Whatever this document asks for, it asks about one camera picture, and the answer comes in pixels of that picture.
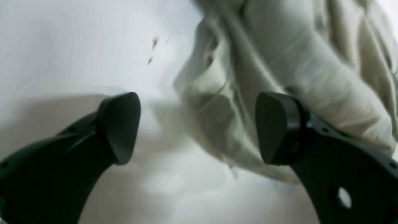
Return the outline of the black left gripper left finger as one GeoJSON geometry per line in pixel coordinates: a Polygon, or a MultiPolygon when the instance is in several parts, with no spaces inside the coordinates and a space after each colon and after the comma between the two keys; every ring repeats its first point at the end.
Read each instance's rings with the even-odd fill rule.
{"type": "Polygon", "coordinates": [[[130,161],[140,115],[136,93],[108,97],[59,134],[1,161],[1,220],[77,224],[104,171],[130,161]]]}

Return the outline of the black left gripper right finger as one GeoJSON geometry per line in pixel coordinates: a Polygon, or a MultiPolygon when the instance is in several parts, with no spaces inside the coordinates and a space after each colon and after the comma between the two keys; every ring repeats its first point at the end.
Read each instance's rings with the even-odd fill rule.
{"type": "Polygon", "coordinates": [[[396,224],[397,162],[342,135],[289,95],[262,92],[255,122],[264,163],[293,169],[321,224],[396,224]]]}

